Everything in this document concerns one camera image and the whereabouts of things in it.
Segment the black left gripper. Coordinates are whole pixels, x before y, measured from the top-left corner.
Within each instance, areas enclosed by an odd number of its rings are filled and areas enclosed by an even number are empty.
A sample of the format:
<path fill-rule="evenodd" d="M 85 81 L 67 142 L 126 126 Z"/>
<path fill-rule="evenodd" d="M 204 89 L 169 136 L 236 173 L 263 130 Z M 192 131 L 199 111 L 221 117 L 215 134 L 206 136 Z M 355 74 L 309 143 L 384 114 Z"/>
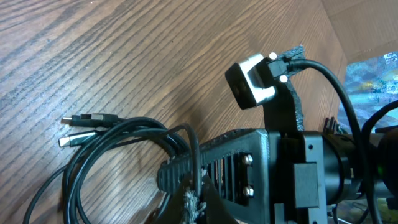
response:
<path fill-rule="evenodd" d="M 326 223 L 342 196 L 337 134 L 239 129 L 200 149 L 200 223 Z"/>

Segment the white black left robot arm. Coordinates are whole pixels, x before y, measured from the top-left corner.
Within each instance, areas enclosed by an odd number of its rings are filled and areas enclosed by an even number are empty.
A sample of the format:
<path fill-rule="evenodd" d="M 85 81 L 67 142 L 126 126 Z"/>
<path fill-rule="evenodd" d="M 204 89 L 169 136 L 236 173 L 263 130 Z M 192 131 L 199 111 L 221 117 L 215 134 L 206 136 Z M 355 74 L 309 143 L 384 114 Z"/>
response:
<path fill-rule="evenodd" d="M 397 107 L 389 103 L 362 128 L 367 164 L 350 134 L 236 129 L 198 147 L 202 180 L 195 191 L 189 153 L 161 165 L 158 188 L 169 195 L 159 223 L 326 223 L 338 203 L 397 197 L 397 128 L 371 132 Z"/>

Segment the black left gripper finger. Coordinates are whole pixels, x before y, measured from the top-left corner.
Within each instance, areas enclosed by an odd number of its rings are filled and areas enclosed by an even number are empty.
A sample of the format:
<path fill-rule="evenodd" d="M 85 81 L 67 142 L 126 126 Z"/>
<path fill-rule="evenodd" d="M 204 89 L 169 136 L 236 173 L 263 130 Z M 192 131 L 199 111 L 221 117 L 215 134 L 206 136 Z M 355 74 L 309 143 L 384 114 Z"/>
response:
<path fill-rule="evenodd" d="M 223 157 L 215 157 L 215 153 L 202 153 L 201 168 L 215 185 L 221 198 L 224 198 Z M 178 157 L 170 162 L 164 161 L 157 173 L 159 190 L 174 194 L 187 174 L 192 173 L 192 159 L 189 154 Z"/>

